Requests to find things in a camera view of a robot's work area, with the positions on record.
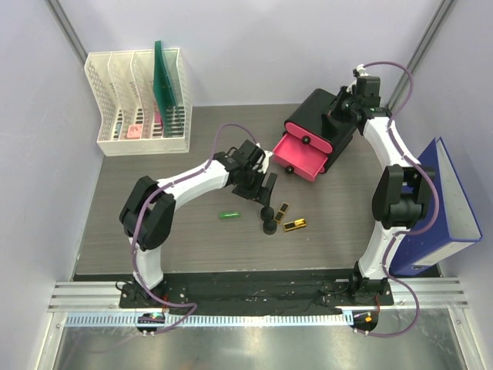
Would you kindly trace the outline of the black round jar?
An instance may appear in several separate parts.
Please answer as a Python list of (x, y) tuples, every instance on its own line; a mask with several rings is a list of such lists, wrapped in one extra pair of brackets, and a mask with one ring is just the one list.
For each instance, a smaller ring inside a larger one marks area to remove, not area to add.
[(263, 207), (260, 211), (262, 221), (271, 220), (274, 217), (274, 210), (272, 207)]
[(277, 231), (277, 222), (274, 219), (265, 220), (263, 222), (263, 232), (266, 235), (274, 235)]

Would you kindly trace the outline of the pink drawer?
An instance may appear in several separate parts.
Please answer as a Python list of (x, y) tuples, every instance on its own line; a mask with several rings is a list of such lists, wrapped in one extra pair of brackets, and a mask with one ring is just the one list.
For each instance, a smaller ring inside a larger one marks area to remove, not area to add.
[(307, 131), (301, 126), (298, 126), (295, 123), (287, 122), (284, 125), (285, 130), (292, 136), (300, 139), (303, 143), (307, 145), (311, 145), (322, 153), (330, 154), (333, 151), (333, 147), (331, 143), (326, 141), (325, 139)]
[(314, 182), (319, 174), (326, 173), (330, 154), (322, 153), (286, 133), (273, 149), (273, 158), (287, 173), (293, 173)]

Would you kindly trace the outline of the black pink drawer organizer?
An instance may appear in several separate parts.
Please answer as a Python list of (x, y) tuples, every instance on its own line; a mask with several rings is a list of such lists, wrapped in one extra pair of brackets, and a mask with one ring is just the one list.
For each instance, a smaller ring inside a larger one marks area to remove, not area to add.
[(327, 171), (352, 140), (354, 133), (351, 127), (330, 117), (330, 104), (335, 99), (335, 95), (315, 89), (285, 121), (295, 123), (331, 143), (333, 151), (328, 157)]

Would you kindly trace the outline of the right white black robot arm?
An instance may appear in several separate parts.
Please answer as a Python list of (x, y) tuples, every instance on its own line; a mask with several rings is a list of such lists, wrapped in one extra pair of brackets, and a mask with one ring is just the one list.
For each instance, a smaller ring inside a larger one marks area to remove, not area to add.
[(343, 289), (352, 304), (371, 304), (389, 294), (390, 263), (401, 241), (426, 218), (430, 202), (438, 197), (432, 187), (435, 171), (421, 167), (400, 138), (391, 112), (381, 107), (380, 84), (376, 76), (357, 74), (350, 86), (340, 89), (330, 112), (359, 130), (382, 167), (371, 202), (374, 230)]

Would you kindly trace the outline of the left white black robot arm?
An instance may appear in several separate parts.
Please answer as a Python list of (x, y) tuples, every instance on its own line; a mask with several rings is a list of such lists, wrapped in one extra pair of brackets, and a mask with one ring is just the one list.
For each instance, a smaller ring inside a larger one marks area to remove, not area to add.
[(120, 215), (131, 245), (137, 298), (149, 308), (163, 302), (166, 284), (161, 268), (161, 247), (168, 238), (175, 212), (206, 193), (231, 186), (232, 193), (263, 206), (263, 232), (277, 231), (270, 198), (277, 181), (268, 168), (273, 153), (249, 140), (228, 152), (214, 153), (199, 166), (174, 177), (153, 180), (141, 177)]

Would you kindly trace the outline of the black gold upright lipstick case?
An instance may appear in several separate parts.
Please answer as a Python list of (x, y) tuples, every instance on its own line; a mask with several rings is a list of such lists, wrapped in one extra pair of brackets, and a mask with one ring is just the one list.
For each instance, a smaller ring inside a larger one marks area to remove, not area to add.
[(283, 202), (282, 205), (280, 206), (280, 208), (278, 209), (278, 211), (276, 212), (275, 216), (274, 216), (274, 220), (279, 224), (282, 222), (282, 220), (284, 219), (285, 215), (286, 215), (286, 212), (289, 210), (289, 204), (286, 203), (286, 202)]

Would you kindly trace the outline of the green lip balm tube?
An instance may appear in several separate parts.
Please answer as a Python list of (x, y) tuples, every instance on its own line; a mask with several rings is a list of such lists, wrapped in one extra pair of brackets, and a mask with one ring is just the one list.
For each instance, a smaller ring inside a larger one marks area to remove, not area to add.
[(239, 217), (241, 217), (241, 213), (239, 211), (225, 211), (219, 213), (219, 219), (221, 220), (229, 220)]

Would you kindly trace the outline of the gold lipstick lying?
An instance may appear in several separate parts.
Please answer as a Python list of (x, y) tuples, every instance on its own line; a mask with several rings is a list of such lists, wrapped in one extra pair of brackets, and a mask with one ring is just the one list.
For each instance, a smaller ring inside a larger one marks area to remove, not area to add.
[(304, 218), (300, 218), (300, 219), (285, 223), (283, 225), (283, 229), (285, 232), (290, 232), (293, 230), (299, 230), (299, 229), (305, 228), (306, 226), (307, 226), (306, 220)]

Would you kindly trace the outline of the green board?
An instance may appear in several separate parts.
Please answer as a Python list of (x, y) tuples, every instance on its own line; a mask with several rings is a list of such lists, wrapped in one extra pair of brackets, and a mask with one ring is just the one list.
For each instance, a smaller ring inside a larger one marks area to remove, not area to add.
[(166, 118), (166, 114), (176, 106), (176, 97), (165, 63), (163, 46), (160, 40), (155, 41), (154, 43), (153, 93), (161, 117), (163, 131), (164, 133), (168, 133), (169, 120)]

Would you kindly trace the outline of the pink item in organizer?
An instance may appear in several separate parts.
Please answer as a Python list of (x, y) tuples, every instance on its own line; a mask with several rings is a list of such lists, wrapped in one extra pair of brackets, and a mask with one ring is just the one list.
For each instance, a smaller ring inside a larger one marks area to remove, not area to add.
[(154, 123), (161, 124), (162, 118), (161, 118), (159, 107), (157, 106), (157, 103), (154, 103), (153, 112), (154, 112)]

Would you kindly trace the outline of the pink eraser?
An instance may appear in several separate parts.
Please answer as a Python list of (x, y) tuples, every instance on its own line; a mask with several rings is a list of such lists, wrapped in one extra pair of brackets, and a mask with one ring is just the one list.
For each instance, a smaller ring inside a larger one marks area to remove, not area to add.
[(142, 137), (143, 125), (142, 124), (132, 124), (129, 125), (126, 131), (126, 139), (128, 140), (139, 140)]

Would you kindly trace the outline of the white mesh file organizer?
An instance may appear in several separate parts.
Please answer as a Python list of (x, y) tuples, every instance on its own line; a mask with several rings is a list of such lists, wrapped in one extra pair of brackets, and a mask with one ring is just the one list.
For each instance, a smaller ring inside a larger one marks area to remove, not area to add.
[[(166, 114), (168, 133), (162, 123), (154, 123), (152, 49), (88, 54), (84, 70), (102, 117), (97, 144), (105, 156), (189, 152), (193, 101), (183, 53), (174, 48), (163, 54), (176, 97), (176, 106)], [(122, 124), (119, 133), (117, 123)], [(132, 124), (143, 125), (139, 140), (126, 139)]]

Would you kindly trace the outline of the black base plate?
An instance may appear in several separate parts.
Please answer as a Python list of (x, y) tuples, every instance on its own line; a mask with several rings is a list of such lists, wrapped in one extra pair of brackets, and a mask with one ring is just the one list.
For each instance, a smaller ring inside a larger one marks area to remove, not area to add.
[(352, 304), (343, 289), (349, 270), (234, 271), (164, 274), (163, 302), (146, 299), (134, 279), (120, 289), (121, 308), (168, 308), (183, 313), (196, 304), (198, 315), (291, 315), (327, 313), (349, 306), (391, 306), (389, 294), (371, 304)]

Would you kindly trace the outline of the aluminium rail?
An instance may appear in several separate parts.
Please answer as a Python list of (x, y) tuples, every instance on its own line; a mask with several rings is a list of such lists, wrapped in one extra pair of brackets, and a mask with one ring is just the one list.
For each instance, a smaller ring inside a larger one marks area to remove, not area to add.
[(456, 277), (415, 277), (392, 281), (379, 298), (347, 298), (343, 281), (272, 282), (262, 288), (214, 282), (207, 293), (193, 280), (173, 282), (169, 300), (178, 308), (147, 301), (122, 281), (76, 281), (56, 284), (49, 312), (67, 314), (66, 325), (164, 327), (345, 326), (387, 310), (455, 310), (468, 308)]

